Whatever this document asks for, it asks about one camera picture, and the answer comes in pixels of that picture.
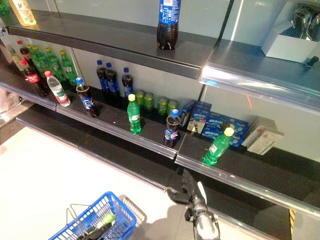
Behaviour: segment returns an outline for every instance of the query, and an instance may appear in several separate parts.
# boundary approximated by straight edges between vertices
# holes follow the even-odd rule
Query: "red bottle cap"
[[[50,71],[45,71],[45,72],[44,72],[44,75],[45,75],[46,77],[51,77],[51,76],[52,76],[52,73],[51,73]]]
[[[25,60],[20,60],[20,64],[21,64],[22,66],[25,66],[25,65],[27,65],[27,62],[26,62]]]

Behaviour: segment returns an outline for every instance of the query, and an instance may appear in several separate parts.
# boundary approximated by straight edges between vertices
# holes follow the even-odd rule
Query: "blue bottle cap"
[[[75,82],[76,82],[76,84],[83,84],[84,80],[81,77],[76,77]]]
[[[178,115],[179,115],[179,110],[178,109],[172,109],[172,111],[171,111],[171,116],[172,117],[178,117]]]

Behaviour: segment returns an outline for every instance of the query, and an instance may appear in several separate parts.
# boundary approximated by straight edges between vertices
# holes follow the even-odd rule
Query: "white box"
[[[292,26],[291,22],[285,22],[270,30],[261,47],[267,57],[303,63],[316,48],[318,44],[316,41],[282,35]]]

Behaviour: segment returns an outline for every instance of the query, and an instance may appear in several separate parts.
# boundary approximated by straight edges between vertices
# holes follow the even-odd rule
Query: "blue label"
[[[82,101],[82,104],[86,110],[90,110],[90,108],[96,107],[95,102],[91,96],[82,97],[81,101]]]
[[[134,92],[134,88],[132,86],[124,87],[124,95],[125,97],[128,97],[129,94],[132,94]]]
[[[116,81],[109,81],[108,83],[111,92],[115,93],[119,91],[118,83]]]
[[[160,0],[159,23],[177,24],[179,22],[181,0]]]
[[[178,135],[179,135],[179,132],[178,132],[178,130],[176,129],[176,130],[171,130],[171,129],[166,129],[165,130],[165,134],[164,134],[164,137],[165,137],[165,139],[167,139],[167,140],[177,140],[177,138],[178,138]]]
[[[107,81],[106,78],[100,78],[100,85],[101,85],[102,90],[107,90],[107,89],[109,89],[109,87],[108,87],[108,81]]]

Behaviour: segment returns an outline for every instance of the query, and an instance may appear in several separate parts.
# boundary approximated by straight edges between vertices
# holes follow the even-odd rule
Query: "plastic container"
[[[129,239],[134,232],[137,218],[113,192],[109,191],[49,240],[76,240],[79,237],[79,233],[82,235],[84,231],[96,226],[103,216],[109,212],[115,215],[115,223],[99,240]]]

